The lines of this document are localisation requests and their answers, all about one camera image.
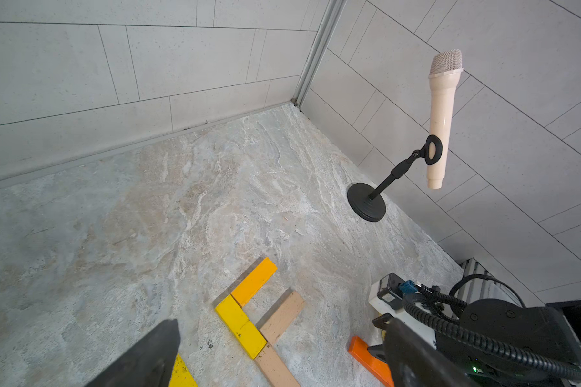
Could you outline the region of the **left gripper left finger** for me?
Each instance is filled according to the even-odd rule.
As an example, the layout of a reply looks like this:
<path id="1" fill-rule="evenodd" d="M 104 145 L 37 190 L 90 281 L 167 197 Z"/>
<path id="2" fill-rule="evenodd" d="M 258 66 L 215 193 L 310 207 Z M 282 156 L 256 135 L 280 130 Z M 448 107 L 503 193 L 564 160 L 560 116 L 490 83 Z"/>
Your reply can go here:
<path id="1" fill-rule="evenodd" d="M 165 319 L 86 387 L 169 386 L 180 343 L 177 319 Z"/>

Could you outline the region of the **red orange block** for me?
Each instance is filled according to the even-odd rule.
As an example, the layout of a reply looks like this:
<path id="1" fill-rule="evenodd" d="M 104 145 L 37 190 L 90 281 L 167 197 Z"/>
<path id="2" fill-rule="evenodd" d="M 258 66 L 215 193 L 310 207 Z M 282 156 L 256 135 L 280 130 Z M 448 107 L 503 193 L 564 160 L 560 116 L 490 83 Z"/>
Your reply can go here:
<path id="1" fill-rule="evenodd" d="M 373 357 L 368 352 L 368 345 L 358 336 L 353 336 L 350 341 L 348 353 L 358 361 L 365 369 L 367 369 L 376 379 L 387 387 L 394 387 L 392 374 L 388 365 Z"/>

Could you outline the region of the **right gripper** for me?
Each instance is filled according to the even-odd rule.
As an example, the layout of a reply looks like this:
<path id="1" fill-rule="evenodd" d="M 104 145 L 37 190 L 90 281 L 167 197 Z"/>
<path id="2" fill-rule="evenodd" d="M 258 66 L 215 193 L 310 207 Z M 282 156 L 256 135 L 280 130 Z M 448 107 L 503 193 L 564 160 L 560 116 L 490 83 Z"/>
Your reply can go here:
<path id="1" fill-rule="evenodd" d="M 389 273 L 371 286 L 369 303 L 379 312 L 373 324 L 385 326 L 392 319 L 401 320 L 479 385 L 537 384 L 536 370 L 482 352 L 414 319 L 403 308 L 403 297 L 413 292 L 426 297 L 418 307 L 428 314 L 527 352 L 536 352 L 537 307 L 526 306 L 508 285 L 488 273 L 466 275 L 450 290 L 447 303 L 439 287 L 421 288 Z"/>

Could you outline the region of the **tan wood block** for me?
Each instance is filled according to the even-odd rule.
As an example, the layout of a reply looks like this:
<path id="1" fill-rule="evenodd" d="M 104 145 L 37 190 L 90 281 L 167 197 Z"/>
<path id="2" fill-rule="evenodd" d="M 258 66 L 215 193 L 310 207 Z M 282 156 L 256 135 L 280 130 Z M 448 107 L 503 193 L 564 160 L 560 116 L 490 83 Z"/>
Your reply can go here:
<path id="1" fill-rule="evenodd" d="M 300 315 L 305 306 L 303 297 L 295 290 L 289 290 L 266 313 L 266 318 L 260 324 L 259 331 L 266 341 L 276 344 L 288 327 Z"/>
<path id="2" fill-rule="evenodd" d="M 254 360 L 272 387 L 300 387 L 270 343 L 261 350 Z"/>

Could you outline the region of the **yellow block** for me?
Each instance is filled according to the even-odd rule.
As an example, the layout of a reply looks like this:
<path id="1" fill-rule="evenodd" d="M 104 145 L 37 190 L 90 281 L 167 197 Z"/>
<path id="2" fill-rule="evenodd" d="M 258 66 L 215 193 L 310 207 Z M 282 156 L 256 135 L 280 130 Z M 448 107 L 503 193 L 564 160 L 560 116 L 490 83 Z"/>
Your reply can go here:
<path id="1" fill-rule="evenodd" d="M 254 360 L 266 346 L 267 341 L 239 303 L 232 295 L 228 295 L 216 306 L 215 310 L 250 359 Z"/>
<path id="2" fill-rule="evenodd" d="M 198 387 L 195 379 L 190 374 L 187 366 L 179 354 L 177 354 L 169 387 Z"/>

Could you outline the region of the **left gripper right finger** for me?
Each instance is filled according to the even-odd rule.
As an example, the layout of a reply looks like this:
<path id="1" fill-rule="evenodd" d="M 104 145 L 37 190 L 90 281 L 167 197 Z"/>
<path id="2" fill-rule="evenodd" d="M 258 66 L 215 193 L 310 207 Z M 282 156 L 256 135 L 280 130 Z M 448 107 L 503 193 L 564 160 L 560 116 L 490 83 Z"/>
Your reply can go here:
<path id="1" fill-rule="evenodd" d="M 478 386 L 398 319 L 387 324 L 383 350 L 395 386 Z"/>

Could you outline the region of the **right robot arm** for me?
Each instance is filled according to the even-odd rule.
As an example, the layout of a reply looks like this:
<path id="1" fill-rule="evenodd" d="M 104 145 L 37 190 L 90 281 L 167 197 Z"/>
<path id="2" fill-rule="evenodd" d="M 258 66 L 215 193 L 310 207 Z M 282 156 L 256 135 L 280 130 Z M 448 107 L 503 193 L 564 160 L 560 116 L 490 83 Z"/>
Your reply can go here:
<path id="1" fill-rule="evenodd" d="M 527 307 L 498 298 L 465 301 L 439 287 L 388 274 L 372 285 L 373 325 L 383 342 L 367 358 L 396 386 L 581 386 L 581 334 L 566 306 Z"/>

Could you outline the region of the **amber orange block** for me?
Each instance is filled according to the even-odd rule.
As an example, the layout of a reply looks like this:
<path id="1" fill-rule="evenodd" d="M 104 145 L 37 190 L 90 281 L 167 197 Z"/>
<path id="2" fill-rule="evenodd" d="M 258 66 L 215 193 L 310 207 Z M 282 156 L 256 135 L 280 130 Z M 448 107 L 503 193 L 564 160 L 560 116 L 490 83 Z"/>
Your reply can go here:
<path id="1" fill-rule="evenodd" d="M 277 266 L 270 258 L 264 258 L 231 292 L 240 307 L 244 307 L 275 274 Z"/>

